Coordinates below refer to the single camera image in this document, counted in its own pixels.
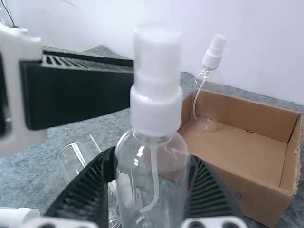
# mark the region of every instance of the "transparent bottle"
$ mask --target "transparent bottle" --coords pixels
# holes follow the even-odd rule
[[[190,157],[184,139],[178,133],[148,137],[129,130],[116,155],[123,228],[180,227]]]
[[[215,34],[203,59],[203,69],[194,78],[192,116],[196,121],[196,130],[212,133],[219,126],[219,95],[224,93],[223,77],[216,69],[223,56],[225,37]]]
[[[134,35],[131,125],[119,140],[117,197],[123,228],[178,228],[190,155],[181,124],[181,35],[158,25]]]

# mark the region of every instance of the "gray granite countertop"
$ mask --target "gray granite countertop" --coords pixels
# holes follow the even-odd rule
[[[105,47],[96,47],[88,52],[116,57]],[[181,86],[184,94],[192,91],[193,76],[182,73]],[[304,112],[304,106],[251,93],[231,86],[225,92],[253,101]],[[7,157],[0,158],[0,206],[37,208],[42,213],[66,186],[57,163],[57,154],[65,145],[83,142],[95,150],[90,140],[92,134],[102,150],[116,145],[119,137],[130,128],[129,109],[98,118],[48,129],[47,140],[32,145]],[[278,227],[303,227],[304,224],[304,177],[301,175],[298,194],[284,213]],[[262,225],[250,219],[249,227]]]

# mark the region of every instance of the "clear plastic bottle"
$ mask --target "clear plastic bottle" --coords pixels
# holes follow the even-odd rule
[[[194,78],[192,116],[196,120],[196,130],[212,133],[219,128],[216,96],[224,93],[223,77],[216,71],[223,57],[226,38],[215,34],[203,59],[203,69]],[[213,102],[208,100],[207,92],[213,93]]]
[[[180,34],[156,25],[135,32],[131,125],[119,140],[117,196],[123,228],[178,228],[190,155],[181,124]]]

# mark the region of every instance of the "cardboard box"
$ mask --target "cardboard box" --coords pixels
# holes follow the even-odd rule
[[[189,151],[213,167],[244,215],[274,227],[297,192],[300,113],[202,91],[196,114],[208,110],[221,126],[213,133],[199,133],[191,106],[189,95],[179,129]]]

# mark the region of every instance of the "white plastic part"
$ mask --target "white plastic part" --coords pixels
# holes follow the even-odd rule
[[[235,216],[186,219],[180,228],[247,228],[246,223]]]
[[[152,137],[173,133],[181,124],[181,34],[158,25],[139,27],[134,48],[131,125]]]
[[[11,130],[0,138],[0,156],[13,154],[22,148],[44,142],[47,131],[31,131],[26,127],[21,87],[20,61],[42,59],[42,43],[21,29],[0,24],[0,53],[3,63],[8,110],[5,118]]]
[[[40,211],[32,208],[0,208],[0,227],[19,228],[30,220],[40,217]]]
[[[248,228],[246,223],[238,217],[234,216],[223,216],[223,217],[211,217],[211,218],[189,218],[186,219],[180,228],[224,228],[225,224],[234,224],[238,228]],[[40,228],[44,225],[53,225],[56,228],[98,228],[98,226],[89,221],[80,221],[63,218],[51,218],[51,217],[40,217],[35,218],[20,228]]]
[[[203,58],[203,65],[211,69],[217,69],[223,57],[225,43],[225,36],[219,33],[215,34]]]
[[[20,228],[42,228],[45,225],[47,227],[55,228],[98,228],[98,226],[89,221],[80,221],[65,218],[51,218],[51,217],[40,217],[27,222]]]

